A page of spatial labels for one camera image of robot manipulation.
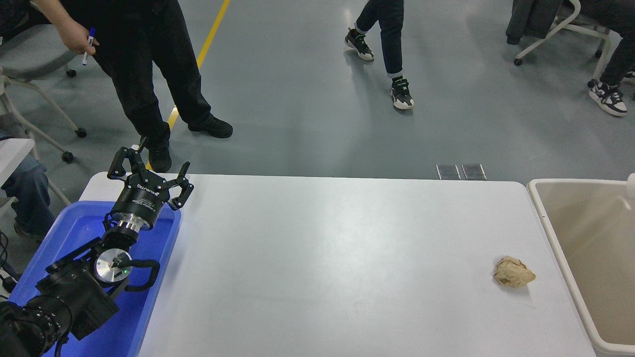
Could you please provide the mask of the person's hand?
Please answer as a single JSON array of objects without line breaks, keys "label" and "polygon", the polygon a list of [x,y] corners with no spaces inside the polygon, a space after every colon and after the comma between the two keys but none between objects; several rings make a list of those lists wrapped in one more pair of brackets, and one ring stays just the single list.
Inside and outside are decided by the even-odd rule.
[{"label": "person's hand", "polygon": [[90,56],[96,54],[95,47],[89,44],[89,30],[74,20],[71,19],[63,23],[58,28],[58,32],[64,45],[75,54],[88,54]]}]

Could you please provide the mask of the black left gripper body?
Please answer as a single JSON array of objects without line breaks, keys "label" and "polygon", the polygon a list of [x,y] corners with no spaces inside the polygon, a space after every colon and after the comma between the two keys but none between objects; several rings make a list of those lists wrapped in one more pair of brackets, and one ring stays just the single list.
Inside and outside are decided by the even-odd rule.
[{"label": "black left gripper body", "polygon": [[131,213],[147,223],[155,223],[165,201],[169,198],[165,178],[153,172],[130,174],[111,213]]}]

